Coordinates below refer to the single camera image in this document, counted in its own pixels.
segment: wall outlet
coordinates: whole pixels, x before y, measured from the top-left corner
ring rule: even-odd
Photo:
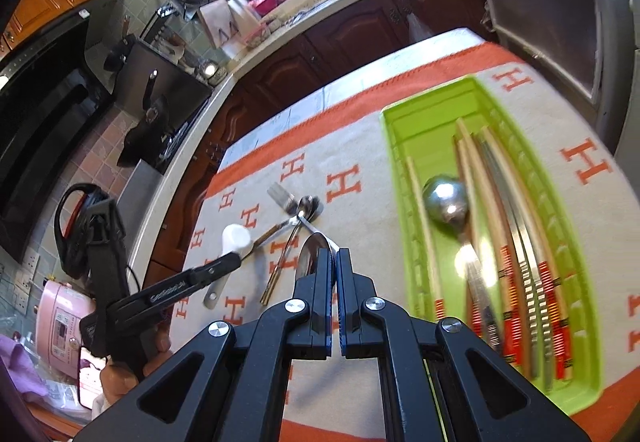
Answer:
[[[27,315],[27,302],[29,301],[29,294],[23,291],[21,288],[14,288],[14,307],[15,309]]]
[[[33,276],[34,273],[36,272],[36,267],[38,266],[39,259],[40,259],[40,255],[31,247],[27,247],[27,249],[24,251],[22,266],[27,272],[30,273],[31,276]]]
[[[28,294],[31,291],[31,278],[33,274],[29,274],[24,267],[21,267],[15,271],[14,285]]]

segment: green plastic tray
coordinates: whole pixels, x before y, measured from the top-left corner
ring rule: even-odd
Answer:
[[[556,253],[554,258],[568,308],[574,370],[571,380],[555,380],[547,395],[566,414],[574,414],[593,404],[602,391],[596,310],[585,261],[571,221],[531,146],[508,113],[473,76],[432,88],[382,110],[381,121],[398,204],[411,314],[431,321],[436,317],[427,274],[428,257],[405,159],[408,156],[413,158],[420,186],[437,174],[458,176],[453,136],[459,117],[464,118],[472,133],[483,126],[491,127],[520,171],[542,223],[548,224],[546,236],[552,252]],[[433,223],[431,225],[446,313],[465,319],[465,283],[459,274],[461,269],[456,270],[454,262],[460,244],[450,232]],[[488,239],[486,219],[482,216],[478,226],[481,237]],[[491,248],[481,247],[480,251],[483,264],[493,263]],[[490,287],[490,297],[499,309],[497,283]],[[542,389],[542,378],[533,383]]]

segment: metal bolt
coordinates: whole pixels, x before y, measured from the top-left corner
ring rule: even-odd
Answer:
[[[214,337],[222,337],[226,336],[229,332],[229,325],[227,325],[224,321],[216,321],[209,325],[209,334]]]
[[[381,297],[370,297],[364,302],[364,306],[369,310],[382,310],[386,303]]]
[[[301,299],[290,299],[284,304],[284,308],[287,309],[287,312],[291,312],[292,314],[304,310],[305,307],[306,303]]]
[[[455,334],[462,330],[462,323],[457,317],[445,317],[442,320],[442,328],[451,334]]]

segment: ceramic backsplash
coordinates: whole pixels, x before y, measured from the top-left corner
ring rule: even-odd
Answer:
[[[130,18],[128,33],[140,36],[154,12],[167,3],[177,6],[175,0],[118,0],[105,29],[103,43],[111,48],[122,38],[122,22],[127,14]],[[187,22],[182,16],[171,16],[168,26],[186,41],[187,48],[197,56],[211,59],[218,64],[226,64],[229,61],[222,49],[213,47],[209,42],[197,18]]]
[[[71,281],[62,271],[56,248],[53,233],[56,207],[65,190],[71,184],[81,182],[98,184],[111,197],[118,198],[132,168],[119,168],[116,163],[122,151],[124,135],[135,123],[136,120],[131,115],[116,106],[112,107],[91,130],[63,169],[31,233],[29,246],[40,254],[40,259],[33,278],[34,284],[31,285],[26,315],[22,315],[13,305],[14,275],[19,266],[0,248],[0,264],[3,266],[0,274],[0,333],[10,335],[17,330],[23,336],[28,332],[35,334],[36,315],[33,307],[42,296],[43,280],[53,277],[56,281]],[[67,199],[60,218],[63,231],[80,197],[81,194],[76,192]]]

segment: human hand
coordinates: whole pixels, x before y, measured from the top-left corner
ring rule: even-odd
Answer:
[[[145,377],[148,377],[151,372],[171,357],[172,352],[169,350],[170,347],[171,341],[169,339],[169,333],[166,330],[158,330],[156,334],[158,355],[151,359],[142,369]],[[113,404],[136,386],[138,380],[129,370],[121,368],[120,366],[114,366],[111,360],[109,360],[108,364],[100,372],[100,382],[102,383],[104,398],[109,404]]]

